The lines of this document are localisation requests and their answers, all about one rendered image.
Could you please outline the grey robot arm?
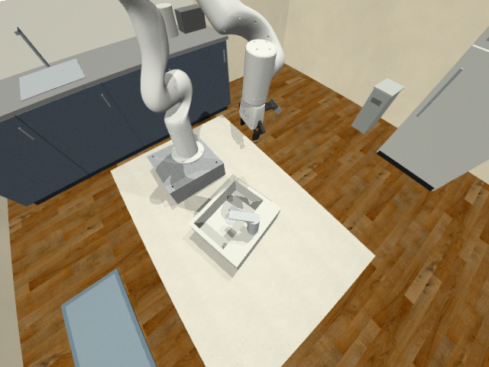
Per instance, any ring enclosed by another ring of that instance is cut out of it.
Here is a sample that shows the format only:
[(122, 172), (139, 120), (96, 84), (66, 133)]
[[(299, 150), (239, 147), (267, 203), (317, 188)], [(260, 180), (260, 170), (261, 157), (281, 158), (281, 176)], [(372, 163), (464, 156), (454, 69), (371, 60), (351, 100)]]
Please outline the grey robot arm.
[[(153, 112), (166, 112), (164, 122), (174, 148), (172, 158), (191, 164), (204, 154), (189, 120), (192, 83), (182, 70), (165, 73), (169, 42), (164, 18), (150, 0), (119, 0), (127, 11), (141, 49), (141, 96)], [(273, 99), (267, 101), (270, 82), (284, 65), (284, 53), (267, 20), (239, 0), (196, 0), (219, 34), (235, 34), (249, 41), (245, 47), (242, 99), (265, 111), (283, 111)], [(164, 82), (165, 76), (165, 82)], [(266, 102), (266, 103), (265, 103)]]

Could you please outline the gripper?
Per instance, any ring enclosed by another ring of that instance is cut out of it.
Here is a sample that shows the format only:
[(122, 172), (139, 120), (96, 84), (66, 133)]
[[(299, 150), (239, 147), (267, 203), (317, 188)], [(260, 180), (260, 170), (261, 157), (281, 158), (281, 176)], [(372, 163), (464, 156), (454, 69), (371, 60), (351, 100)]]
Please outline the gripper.
[[(251, 130), (254, 130), (252, 141), (258, 140), (260, 135), (265, 133), (263, 126), (265, 104), (253, 106), (241, 98), (239, 107), (239, 115), (241, 116), (240, 125), (246, 124)], [(258, 128), (258, 131), (256, 131), (256, 128)]]

